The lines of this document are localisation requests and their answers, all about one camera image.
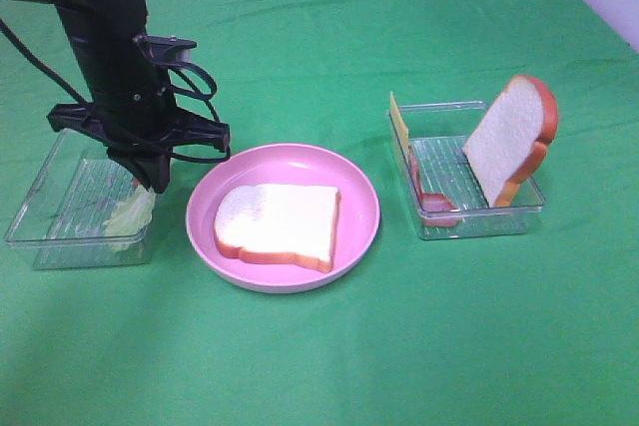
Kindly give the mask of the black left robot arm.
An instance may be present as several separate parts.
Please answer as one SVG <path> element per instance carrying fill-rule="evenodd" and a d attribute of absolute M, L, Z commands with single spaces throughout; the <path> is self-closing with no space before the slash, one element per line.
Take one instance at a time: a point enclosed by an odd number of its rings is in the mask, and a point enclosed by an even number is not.
<path fill-rule="evenodd" d="M 196 42 L 149 35 L 146 0 L 19 1 L 55 6 L 91 94 L 85 100 L 3 25 L 16 49 L 75 100 L 50 111 L 54 131 L 69 129 L 100 142 L 111 160 L 156 193 L 170 182 L 179 146 L 212 147 L 215 164 L 230 158 L 230 128 L 218 114 L 205 118 L 176 102 L 183 95 L 209 105 L 217 92 L 214 78 L 188 60 Z"/>

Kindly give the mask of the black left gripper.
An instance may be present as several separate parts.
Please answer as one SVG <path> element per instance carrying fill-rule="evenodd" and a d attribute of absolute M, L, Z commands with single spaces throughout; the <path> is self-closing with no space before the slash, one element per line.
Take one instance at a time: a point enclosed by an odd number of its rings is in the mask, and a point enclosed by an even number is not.
<path fill-rule="evenodd" d="M 56 132 L 70 129 L 114 148 L 107 150 L 108 158 L 156 194 L 170 183 L 169 157 L 177 155 L 175 147 L 199 145 L 225 157 L 231 154 L 227 124 L 178 107 L 168 92 L 149 98 L 135 95 L 121 105 L 58 104 L 47 120 Z"/>

